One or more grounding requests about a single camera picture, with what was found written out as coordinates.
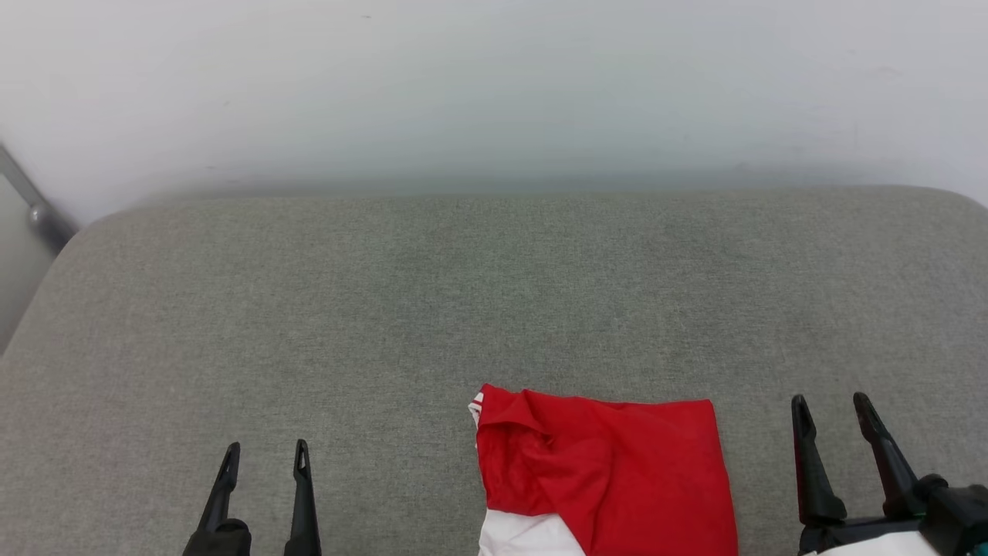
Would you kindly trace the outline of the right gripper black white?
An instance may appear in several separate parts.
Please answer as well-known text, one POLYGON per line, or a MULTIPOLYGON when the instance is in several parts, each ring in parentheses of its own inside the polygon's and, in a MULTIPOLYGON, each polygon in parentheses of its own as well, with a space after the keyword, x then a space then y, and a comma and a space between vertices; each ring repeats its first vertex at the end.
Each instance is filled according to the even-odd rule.
POLYGON ((791 400, 800 535, 797 556, 988 556, 988 488, 953 488, 915 475, 865 393, 854 393, 861 435, 874 454, 885 517, 850 520, 833 492, 803 395, 791 400))

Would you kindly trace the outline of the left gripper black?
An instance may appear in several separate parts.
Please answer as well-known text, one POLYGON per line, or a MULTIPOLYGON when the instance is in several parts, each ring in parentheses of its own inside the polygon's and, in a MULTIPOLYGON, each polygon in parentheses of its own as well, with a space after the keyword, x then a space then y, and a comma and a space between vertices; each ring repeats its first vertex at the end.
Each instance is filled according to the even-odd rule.
MULTIPOLYGON (((230 497, 236 487, 241 446, 229 444, 218 475, 182 556, 250 556, 252 535, 242 520, 227 520, 230 497)), ((305 439, 296 441, 293 459, 294 504, 286 556, 322 556, 310 450, 305 439)))

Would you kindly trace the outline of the red and white garment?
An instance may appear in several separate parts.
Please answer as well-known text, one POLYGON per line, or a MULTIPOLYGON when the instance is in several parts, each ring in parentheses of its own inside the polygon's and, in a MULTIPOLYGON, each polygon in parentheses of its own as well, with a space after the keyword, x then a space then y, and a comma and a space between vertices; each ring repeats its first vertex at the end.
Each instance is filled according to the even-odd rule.
POLYGON ((738 556, 709 400, 602 402, 484 385, 469 403, 479 556, 738 556))

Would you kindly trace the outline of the grey metal rail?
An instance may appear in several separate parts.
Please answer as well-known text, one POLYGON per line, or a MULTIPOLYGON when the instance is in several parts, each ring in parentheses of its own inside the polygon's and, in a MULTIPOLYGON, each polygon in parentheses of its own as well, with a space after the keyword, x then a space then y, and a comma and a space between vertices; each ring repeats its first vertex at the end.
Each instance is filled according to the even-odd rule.
POLYGON ((53 207, 0 142, 0 174, 28 205, 29 228, 55 253, 63 251, 77 233, 77 226, 53 207))

